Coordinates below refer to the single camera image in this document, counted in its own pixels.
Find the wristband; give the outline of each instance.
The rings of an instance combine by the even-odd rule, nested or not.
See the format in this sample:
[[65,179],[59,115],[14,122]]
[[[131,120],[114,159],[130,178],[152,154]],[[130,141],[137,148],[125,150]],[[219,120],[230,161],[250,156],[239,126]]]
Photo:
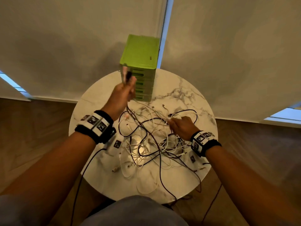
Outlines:
[[191,149],[199,156],[205,157],[205,153],[213,146],[222,146],[217,140],[215,135],[211,132],[198,131],[194,133],[190,139]]
[[91,137],[96,144],[106,143],[115,133],[113,119],[102,110],[96,110],[91,115],[85,115],[77,124],[76,132]]

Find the herringbone wood floor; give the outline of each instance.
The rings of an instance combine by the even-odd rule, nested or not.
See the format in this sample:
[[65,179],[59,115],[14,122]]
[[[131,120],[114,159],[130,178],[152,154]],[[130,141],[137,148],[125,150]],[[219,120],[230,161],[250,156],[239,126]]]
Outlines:
[[[0,190],[68,137],[75,104],[49,101],[23,102],[0,98]],[[217,120],[219,141],[269,182],[280,186],[301,209],[301,129]],[[50,222],[70,224],[78,180]],[[211,170],[202,182],[202,193],[191,192],[173,209],[190,225],[199,225],[220,181]],[[78,225],[105,197],[83,182],[75,212]],[[247,225],[224,188],[221,189],[205,225]]]

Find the drawer unit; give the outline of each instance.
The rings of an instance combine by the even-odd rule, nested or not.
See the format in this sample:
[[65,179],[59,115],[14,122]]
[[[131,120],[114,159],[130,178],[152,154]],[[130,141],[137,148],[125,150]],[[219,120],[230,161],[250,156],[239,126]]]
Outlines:
[[159,38],[137,35],[129,35],[126,42],[126,47],[120,59],[120,73],[122,77],[122,66],[126,64],[128,71],[137,78],[137,100],[151,100],[156,75],[159,42]]

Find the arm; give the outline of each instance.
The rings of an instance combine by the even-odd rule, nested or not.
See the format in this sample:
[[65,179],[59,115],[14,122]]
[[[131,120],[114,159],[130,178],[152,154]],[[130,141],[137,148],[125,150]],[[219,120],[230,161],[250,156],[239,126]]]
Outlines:
[[[135,82],[133,77],[128,85],[117,85],[102,108],[113,120],[133,98]],[[92,138],[74,132],[18,177],[1,195],[21,198],[28,206],[34,207],[42,224],[47,224],[65,200],[95,146]]]
[[[172,118],[170,128],[184,140],[199,131],[189,117]],[[283,193],[220,146],[205,152],[225,190],[250,225],[296,224],[298,213]]]

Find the round table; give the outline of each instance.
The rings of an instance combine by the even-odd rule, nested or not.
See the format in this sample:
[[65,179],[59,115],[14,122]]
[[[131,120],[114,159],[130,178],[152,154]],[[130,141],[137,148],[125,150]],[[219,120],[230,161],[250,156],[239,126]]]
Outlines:
[[[69,135],[74,132],[78,121],[82,117],[104,106],[113,88],[120,82],[120,72],[115,71],[98,80],[82,95],[71,116]],[[166,113],[193,109],[198,114],[198,120],[195,123],[196,126],[200,130],[209,131],[218,137],[215,118],[206,99],[193,85],[171,72],[162,69],[156,70],[152,101],[143,103],[160,111],[164,111],[166,108],[168,110],[166,110]],[[141,110],[141,108],[144,107],[135,101],[130,101],[128,106],[134,111]],[[114,126],[117,129],[118,121],[115,121]],[[103,144],[98,144],[90,158],[102,147]],[[154,181],[159,179],[159,166],[155,162],[144,165],[143,168],[137,172],[139,175],[125,178],[121,170],[113,173],[112,171],[104,169],[101,160],[106,159],[106,154],[103,154],[100,157],[101,159],[95,158],[87,168],[84,178],[98,192],[115,201],[127,196],[142,195],[140,192],[141,189],[149,189],[149,187],[154,186]],[[204,162],[208,162],[204,157],[198,158],[198,160],[200,160],[201,165]],[[210,164],[205,164],[202,167],[205,168],[196,172],[201,180],[205,178],[211,166]],[[185,167],[162,168],[161,179],[164,186],[175,195],[177,199],[191,192],[199,184],[196,175]],[[146,194],[147,192],[143,193],[143,195],[154,199],[160,204],[174,201],[174,197],[163,188],[160,180],[153,192],[150,194]]]

